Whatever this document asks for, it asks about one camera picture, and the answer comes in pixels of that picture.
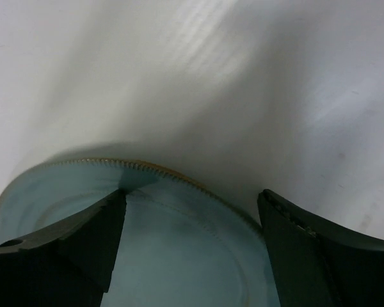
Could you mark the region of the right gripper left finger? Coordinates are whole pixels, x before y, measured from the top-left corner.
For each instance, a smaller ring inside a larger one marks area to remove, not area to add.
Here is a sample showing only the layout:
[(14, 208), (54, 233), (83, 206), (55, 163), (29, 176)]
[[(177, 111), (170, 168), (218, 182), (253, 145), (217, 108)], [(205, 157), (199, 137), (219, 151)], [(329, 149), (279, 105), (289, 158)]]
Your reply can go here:
[(0, 306), (100, 306), (126, 211), (116, 190), (87, 209), (0, 244)]

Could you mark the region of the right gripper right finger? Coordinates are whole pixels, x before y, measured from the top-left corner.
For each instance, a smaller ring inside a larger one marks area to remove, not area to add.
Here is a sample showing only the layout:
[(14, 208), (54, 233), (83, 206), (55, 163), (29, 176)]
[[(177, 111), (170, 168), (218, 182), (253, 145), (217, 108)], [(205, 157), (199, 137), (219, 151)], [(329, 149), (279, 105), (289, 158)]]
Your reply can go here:
[(384, 306), (384, 240), (269, 189), (257, 205), (281, 306)]

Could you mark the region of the light blue ceramic plate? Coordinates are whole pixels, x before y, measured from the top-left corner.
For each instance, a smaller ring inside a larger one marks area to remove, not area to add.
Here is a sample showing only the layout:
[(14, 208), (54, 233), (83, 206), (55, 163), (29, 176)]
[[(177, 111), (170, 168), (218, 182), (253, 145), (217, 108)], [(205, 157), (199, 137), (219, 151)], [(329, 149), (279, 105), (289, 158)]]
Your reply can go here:
[(0, 196), (0, 244), (80, 212), (117, 189), (127, 210), (103, 306), (278, 306), (260, 226), (193, 180), (146, 162), (37, 165)]

